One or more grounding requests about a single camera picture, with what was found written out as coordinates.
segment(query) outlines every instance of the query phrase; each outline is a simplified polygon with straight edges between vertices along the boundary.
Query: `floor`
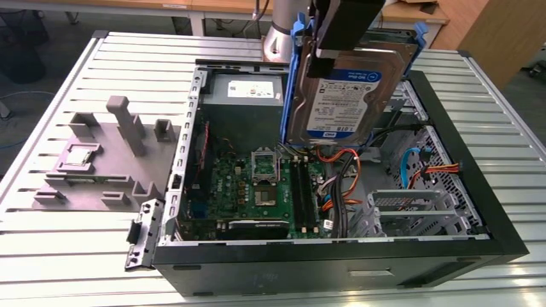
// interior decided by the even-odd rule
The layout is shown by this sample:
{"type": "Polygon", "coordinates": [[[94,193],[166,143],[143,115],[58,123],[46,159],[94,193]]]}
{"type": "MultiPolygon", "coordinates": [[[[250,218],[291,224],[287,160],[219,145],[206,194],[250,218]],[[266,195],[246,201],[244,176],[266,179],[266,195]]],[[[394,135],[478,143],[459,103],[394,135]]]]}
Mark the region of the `floor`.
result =
{"type": "MultiPolygon", "coordinates": [[[[68,23],[63,12],[44,13],[43,22],[47,27],[50,41],[38,47],[38,51],[48,69],[47,76],[32,84],[18,85],[0,75],[0,97],[19,91],[48,91],[55,93],[63,84],[88,39],[98,29],[119,32],[175,34],[174,23],[168,17],[80,13],[79,24],[74,26],[68,23]]],[[[179,33],[191,34],[187,19],[176,19],[175,25],[179,33]]],[[[226,20],[220,25],[208,20],[206,24],[207,35],[223,37],[235,35],[235,37],[258,38],[256,27],[251,27],[243,33],[244,25],[246,21],[242,20],[232,22],[226,20]]],[[[260,26],[262,34],[266,34],[268,25],[263,22],[260,26]]],[[[526,72],[519,72],[503,94],[538,138],[546,143],[546,83],[530,79],[526,72]]],[[[12,110],[14,117],[7,121],[0,121],[0,178],[9,168],[23,144],[8,148],[5,146],[26,140],[50,101],[51,96],[47,94],[26,94],[1,99],[1,102],[12,110]]]]}

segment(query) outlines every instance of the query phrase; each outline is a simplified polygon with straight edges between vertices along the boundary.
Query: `slotted metal table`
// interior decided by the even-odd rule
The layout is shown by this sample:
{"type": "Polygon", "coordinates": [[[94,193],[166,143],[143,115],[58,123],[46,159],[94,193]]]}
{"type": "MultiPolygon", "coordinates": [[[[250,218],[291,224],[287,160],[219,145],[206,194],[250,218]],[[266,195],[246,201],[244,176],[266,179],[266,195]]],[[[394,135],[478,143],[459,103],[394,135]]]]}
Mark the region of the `slotted metal table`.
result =
{"type": "Polygon", "coordinates": [[[260,61],[259,40],[108,33],[92,38],[0,183],[0,304],[88,306],[543,306],[546,302],[546,151],[471,58],[426,51],[415,61],[449,111],[530,255],[437,288],[264,296],[182,297],[158,271],[124,272],[135,213],[32,210],[44,173],[72,135],[74,112],[107,112],[127,96],[143,123],[183,122],[196,58],[260,61]]]}

